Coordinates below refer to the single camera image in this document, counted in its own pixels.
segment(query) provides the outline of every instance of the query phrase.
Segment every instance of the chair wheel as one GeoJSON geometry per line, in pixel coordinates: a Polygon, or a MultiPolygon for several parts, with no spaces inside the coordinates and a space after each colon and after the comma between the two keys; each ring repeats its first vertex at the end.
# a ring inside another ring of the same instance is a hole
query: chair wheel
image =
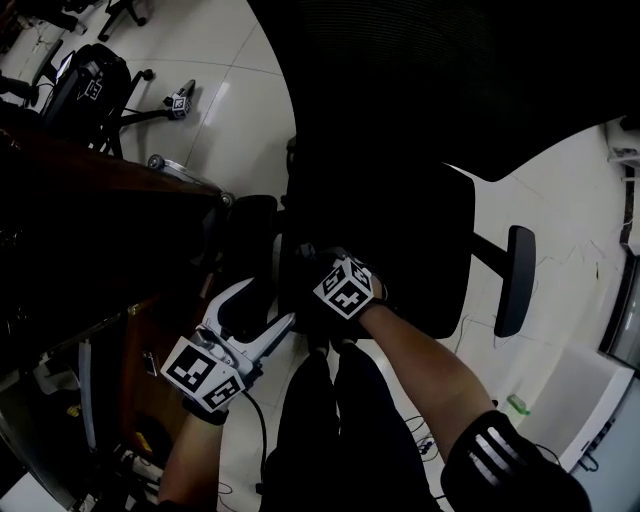
{"type": "Polygon", "coordinates": [[[224,204],[227,208],[231,208],[233,203],[236,202],[236,197],[229,192],[223,192],[220,194],[220,198],[222,199],[222,204],[224,204]]]}
{"type": "Polygon", "coordinates": [[[151,155],[151,158],[149,158],[149,162],[147,162],[147,167],[155,171],[159,171],[164,167],[164,165],[164,158],[162,158],[160,155],[151,155]]]}

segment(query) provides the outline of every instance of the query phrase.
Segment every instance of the green object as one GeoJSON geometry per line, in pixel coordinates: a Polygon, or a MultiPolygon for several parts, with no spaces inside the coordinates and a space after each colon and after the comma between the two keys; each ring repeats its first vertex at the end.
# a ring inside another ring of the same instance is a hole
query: green object
{"type": "Polygon", "coordinates": [[[525,404],[518,395],[509,395],[507,397],[507,402],[509,402],[511,407],[513,407],[523,416],[529,416],[529,414],[531,414],[531,411],[527,410],[527,404],[525,404]]]}

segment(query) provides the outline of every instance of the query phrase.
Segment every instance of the fiducial marker cube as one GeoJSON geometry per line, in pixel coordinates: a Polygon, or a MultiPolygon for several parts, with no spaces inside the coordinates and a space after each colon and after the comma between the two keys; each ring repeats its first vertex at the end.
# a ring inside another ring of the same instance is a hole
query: fiducial marker cube
{"type": "Polygon", "coordinates": [[[327,306],[349,320],[373,299],[371,272],[351,258],[345,258],[313,292],[327,306]]]}

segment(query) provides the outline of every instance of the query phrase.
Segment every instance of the glove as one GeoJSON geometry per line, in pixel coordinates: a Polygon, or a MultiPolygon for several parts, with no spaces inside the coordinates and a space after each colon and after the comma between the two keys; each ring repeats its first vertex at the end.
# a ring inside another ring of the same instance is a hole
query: glove
{"type": "Polygon", "coordinates": [[[359,266],[367,268],[370,271],[371,267],[362,263],[342,248],[331,248],[316,252],[312,246],[306,245],[300,248],[298,256],[304,260],[299,267],[301,272],[299,272],[298,275],[302,281],[302,283],[299,284],[301,285],[302,293],[298,309],[296,310],[298,322],[303,326],[302,328],[333,339],[352,339],[355,341],[359,338],[370,337],[360,326],[358,318],[370,307],[370,304],[384,303],[387,296],[386,288],[377,277],[375,271],[372,272],[372,282],[374,284],[374,296],[376,298],[358,311],[354,317],[347,320],[325,304],[313,290],[333,271],[334,264],[337,260],[350,258],[359,266]]]}

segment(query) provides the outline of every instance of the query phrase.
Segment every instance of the chair armrest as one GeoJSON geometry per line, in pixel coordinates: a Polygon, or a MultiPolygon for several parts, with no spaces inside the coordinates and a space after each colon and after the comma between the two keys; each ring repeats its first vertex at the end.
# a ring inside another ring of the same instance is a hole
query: chair armrest
{"type": "Polygon", "coordinates": [[[472,252],[503,279],[494,333],[499,338],[517,334],[529,309],[536,272],[536,236],[522,226],[509,228],[504,251],[477,233],[472,252]]]}

